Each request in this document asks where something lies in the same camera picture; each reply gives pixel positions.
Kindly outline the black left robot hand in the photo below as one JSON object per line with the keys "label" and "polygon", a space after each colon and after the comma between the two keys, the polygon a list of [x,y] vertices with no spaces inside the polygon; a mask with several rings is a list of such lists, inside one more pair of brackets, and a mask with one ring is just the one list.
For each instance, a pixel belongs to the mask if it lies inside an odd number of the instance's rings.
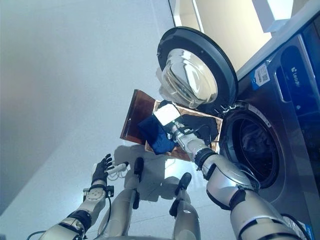
{"label": "black left robot hand", "polygon": [[94,165],[91,186],[106,185],[109,175],[124,171],[128,165],[127,161],[114,165],[111,154],[108,153],[100,162]]}

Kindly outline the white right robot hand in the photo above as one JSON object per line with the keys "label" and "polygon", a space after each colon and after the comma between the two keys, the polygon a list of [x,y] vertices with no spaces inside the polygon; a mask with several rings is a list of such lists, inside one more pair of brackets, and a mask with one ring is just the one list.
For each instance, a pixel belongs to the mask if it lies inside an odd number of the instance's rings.
{"label": "white right robot hand", "polygon": [[168,103],[158,108],[156,111],[153,112],[153,115],[156,117],[156,119],[162,126],[166,126],[178,119],[179,117],[181,117],[180,112],[172,103]]}

